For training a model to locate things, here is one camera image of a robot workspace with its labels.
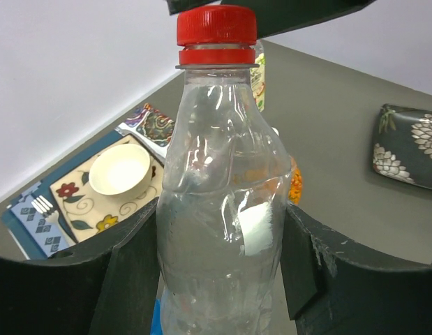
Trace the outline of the orange juice bottle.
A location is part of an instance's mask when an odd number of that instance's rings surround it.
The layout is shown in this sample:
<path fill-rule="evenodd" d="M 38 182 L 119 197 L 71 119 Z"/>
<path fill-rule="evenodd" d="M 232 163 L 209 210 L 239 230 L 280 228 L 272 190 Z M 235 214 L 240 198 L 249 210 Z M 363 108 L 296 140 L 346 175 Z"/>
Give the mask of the orange juice bottle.
<path fill-rule="evenodd" d="M 298 205 L 301 200 L 301 195 L 303 191 L 303 177 L 301 175 L 301 171 L 298 167 L 295 168 L 295 171 L 292 175 L 291 184 L 290 184 L 290 191 L 288 193 L 288 199 L 294 203 L 295 205 Z"/>

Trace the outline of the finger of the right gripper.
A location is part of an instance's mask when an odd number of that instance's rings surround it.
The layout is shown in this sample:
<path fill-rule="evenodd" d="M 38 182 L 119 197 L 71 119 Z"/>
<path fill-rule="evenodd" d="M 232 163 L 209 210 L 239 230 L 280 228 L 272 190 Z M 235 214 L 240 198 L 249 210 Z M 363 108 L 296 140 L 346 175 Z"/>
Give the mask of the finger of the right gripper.
<path fill-rule="evenodd" d="M 253 10 L 258 38 L 311 27 L 362 10 L 374 0 L 233 0 L 222 1 Z"/>
<path fill-rule="evenodd" d="M 220 3 L 221 1 L 219 0 L 166 0 L 167 9 L 170 15 L 177 15 L 200 6 Z"/>

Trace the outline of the large clear juice bottle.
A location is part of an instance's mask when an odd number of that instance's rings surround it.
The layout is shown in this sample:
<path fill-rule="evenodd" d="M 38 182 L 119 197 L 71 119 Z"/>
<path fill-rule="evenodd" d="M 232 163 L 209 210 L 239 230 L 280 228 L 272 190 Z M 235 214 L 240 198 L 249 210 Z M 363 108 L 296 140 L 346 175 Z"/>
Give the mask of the large clear juice bottle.
<path fill-rule="evenodd" d="M 258 66 L 251 68 L 251 89 L 256 105 L 262 112 L 265 108 L 265 50 L 261 40 L 257 40 L 254 50 L 255 64 Z"/>

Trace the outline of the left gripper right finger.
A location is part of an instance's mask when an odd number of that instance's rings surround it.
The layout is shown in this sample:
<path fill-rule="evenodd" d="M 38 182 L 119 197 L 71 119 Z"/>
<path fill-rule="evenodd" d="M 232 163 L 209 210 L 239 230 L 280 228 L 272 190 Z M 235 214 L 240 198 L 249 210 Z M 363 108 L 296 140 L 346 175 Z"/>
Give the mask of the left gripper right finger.
<path fill-rule="evenodd" d="M 432 334 L 432 264 L 360 244 L 293 203 L 281 273 L 298 334 Z"/>

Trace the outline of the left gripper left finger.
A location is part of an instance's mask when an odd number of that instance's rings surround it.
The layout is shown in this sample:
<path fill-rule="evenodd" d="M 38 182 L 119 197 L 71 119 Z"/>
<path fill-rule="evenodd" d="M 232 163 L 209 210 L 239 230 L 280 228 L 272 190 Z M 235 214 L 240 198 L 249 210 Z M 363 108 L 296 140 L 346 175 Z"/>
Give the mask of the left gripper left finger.
<path fill-rule="evenodd" d="M 0 334 L 148 334 L 156 205 L 46 260 L 0 257 Z"/>

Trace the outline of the red cap clear bottle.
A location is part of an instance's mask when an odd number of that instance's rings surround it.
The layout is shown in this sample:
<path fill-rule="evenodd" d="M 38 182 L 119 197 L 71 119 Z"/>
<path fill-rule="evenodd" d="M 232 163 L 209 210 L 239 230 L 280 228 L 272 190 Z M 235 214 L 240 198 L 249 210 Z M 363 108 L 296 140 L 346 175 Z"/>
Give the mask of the red cap clear bottle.
<path fill-rule="evenodd" d="M 269 333 L 292 161 L 253 97 L 254 45 L 180 46 L 156 208 L 164 334 Z"/>

